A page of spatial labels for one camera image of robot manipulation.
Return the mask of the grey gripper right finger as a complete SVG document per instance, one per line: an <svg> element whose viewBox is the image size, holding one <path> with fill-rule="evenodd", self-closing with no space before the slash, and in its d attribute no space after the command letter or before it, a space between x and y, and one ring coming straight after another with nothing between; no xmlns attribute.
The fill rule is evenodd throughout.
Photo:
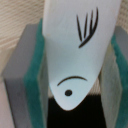
<svg viewBox="0 0 128 128"><path fill-rule="evenodd" d="M99 76L107 128L128 128L128 33L120 26L108 45Z"/></svg>

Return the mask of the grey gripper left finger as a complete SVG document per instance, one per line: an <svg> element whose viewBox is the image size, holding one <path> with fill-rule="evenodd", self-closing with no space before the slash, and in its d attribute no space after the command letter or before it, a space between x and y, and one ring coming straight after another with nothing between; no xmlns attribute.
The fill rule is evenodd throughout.
<svg viewBox="0 0 128 128"><path fill-rule="evenodd" d="M42 22L25 27L2 77L14 128L47 128L48 77Z"/></svg>

